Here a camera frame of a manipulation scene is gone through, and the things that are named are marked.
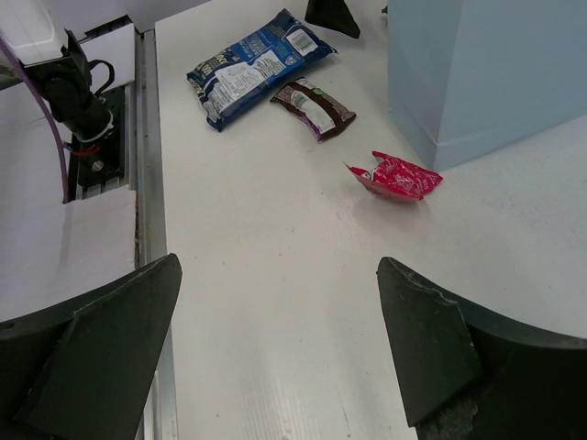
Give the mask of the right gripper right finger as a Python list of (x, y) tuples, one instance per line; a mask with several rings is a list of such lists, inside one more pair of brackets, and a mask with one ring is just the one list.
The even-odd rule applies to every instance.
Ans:
[(408, 425), (421, 439), (583, 439), (586, 342), (447, 291), (394, 258), (377, 269)]

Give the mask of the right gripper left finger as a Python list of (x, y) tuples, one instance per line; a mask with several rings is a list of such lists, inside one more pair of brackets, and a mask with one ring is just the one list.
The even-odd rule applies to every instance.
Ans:
[(169, 254), (2, 322), (2, 438), (134, 438), (182, 276)]

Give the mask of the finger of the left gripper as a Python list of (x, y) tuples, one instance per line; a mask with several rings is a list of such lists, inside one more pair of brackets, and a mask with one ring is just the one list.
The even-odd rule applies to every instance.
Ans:
[(353, 39), (360, 37), (360, 28), (344, 0), (309, 0), (305, 21)]

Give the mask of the small red candy wrapper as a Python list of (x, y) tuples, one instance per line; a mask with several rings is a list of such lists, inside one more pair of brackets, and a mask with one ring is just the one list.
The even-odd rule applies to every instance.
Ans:
[(369, 193), (379, 198), (403, 203), (420, 202), (443, 181), (439, 173), (412, 162), (375, 150), (371, 154), (377, 160), (373, 170), (345, 166)]

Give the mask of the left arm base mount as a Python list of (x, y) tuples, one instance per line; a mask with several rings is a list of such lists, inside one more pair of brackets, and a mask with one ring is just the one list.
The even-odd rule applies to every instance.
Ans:
[(109, 90), (116, 78), (106, 60), (88, 60), (68, 30), (61, 56), (32, 64), (25, 73), (48, 102), (53, 119), (72, 132), (68, 196), (122, 178), (125, 168), (125, 93)]

